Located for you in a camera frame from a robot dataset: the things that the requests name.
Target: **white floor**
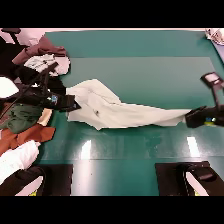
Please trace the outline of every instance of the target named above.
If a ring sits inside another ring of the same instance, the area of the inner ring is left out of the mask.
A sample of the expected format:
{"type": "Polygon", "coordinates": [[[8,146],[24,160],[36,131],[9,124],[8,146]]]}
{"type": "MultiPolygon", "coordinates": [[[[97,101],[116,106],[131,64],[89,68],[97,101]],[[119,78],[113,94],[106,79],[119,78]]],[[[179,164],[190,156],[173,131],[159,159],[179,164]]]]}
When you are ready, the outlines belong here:
{"type": "MultiPolygon", "coordinates": [[[[24,45],[37,44],[41,36],[45,32],[57,31],[84,31],[84,30],[191,30],[191,31],[204,31],[205,28],[21,28],[21,33],[18,34],[18,41],[24,45]]],[[[0,31],[6,42],[13,43],[9,34],[0,31]]]]}

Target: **pile of clothes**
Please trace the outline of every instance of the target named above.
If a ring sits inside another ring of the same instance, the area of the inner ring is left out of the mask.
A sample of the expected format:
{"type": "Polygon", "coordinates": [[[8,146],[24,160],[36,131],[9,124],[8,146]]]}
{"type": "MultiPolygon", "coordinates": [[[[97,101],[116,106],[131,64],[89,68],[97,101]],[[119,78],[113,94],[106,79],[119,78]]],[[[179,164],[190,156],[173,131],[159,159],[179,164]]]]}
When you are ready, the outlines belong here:
{"type": "MultiPolygon", "coordinates": [[[[64,47],[54,46],[43,36],[38,44],[23,49],[12,62],[14,82],[26,85],[57,62],[55,71],[49,73],[47,88],[60,95],[66,94],[66,88],[59,79],[59,75],[66,74],[70,66],[64,47]]],[[[0,114],[10,104],[1,100],[0,114]]],[[[40,144],[53,138],[55,128],[47,127],[51,116],[51,109],[16,103],[0,119],[0,185],[16,171],[28,169],[37,159],[40,144]]]]}

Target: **brown cloth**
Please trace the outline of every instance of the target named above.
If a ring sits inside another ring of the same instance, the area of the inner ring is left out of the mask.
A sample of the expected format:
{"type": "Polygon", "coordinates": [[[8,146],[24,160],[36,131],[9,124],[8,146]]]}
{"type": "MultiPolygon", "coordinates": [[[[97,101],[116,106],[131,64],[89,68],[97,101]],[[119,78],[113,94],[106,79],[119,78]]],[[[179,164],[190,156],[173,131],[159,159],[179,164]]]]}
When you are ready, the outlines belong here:
{"type": "Polygon", "coordinates": [[[8,149],[15,149],[30,140],[36,142],[49,141],[53,138],[54,132],[55,128],[44,127],[41,124],[35,124],[20,134],[13,134],[9,129],[4,129],[0,140],[0,156],[8,149]]]}
{"type": "Polygon", "coordinates": [[[23,49],[12,62],[16,65],[24,64],[33,56],[41,56],[44,54],[54,54],[56,57],[65,57],[66,50],[64,47],[55,47],[46,36],[42,36],[39,43],[23,49]]]}

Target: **dark green cloth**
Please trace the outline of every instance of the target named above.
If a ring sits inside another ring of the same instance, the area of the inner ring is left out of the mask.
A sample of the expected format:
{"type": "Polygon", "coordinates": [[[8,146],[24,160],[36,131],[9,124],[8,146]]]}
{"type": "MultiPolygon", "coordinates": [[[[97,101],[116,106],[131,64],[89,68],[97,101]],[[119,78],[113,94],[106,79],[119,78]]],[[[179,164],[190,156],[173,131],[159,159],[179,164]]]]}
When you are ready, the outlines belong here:
{"type": "Polygon", "coordinates": [[[0,129],[10,129],[14,134],[19,134],[37,123],[43,108],[24,104],[15,104],[6,113],[8,119],[0,124],[0,129]]]}

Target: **teal table surface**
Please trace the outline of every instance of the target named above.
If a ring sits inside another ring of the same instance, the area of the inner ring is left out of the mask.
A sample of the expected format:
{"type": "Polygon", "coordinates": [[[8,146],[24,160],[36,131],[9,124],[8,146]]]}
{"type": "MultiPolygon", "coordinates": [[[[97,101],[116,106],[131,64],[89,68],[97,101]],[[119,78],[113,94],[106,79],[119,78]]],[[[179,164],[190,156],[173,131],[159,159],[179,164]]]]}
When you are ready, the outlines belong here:
{"type": "MultiPolygon", "coordinates": [[[[221,59],[203,32],[82,31],[47,33],[71,58],[61,77],[67,87],[96,78],[122,102],[165,109],[213,106],[199,78],[221,59]]],[[[154,164],[208,160],[224,178],[224,129],[144,126],[97,131],[67,122],[55,111],[52,141],[42,144],[36,163],[73,163],[72,195],[158,195],[154,164]]]]}

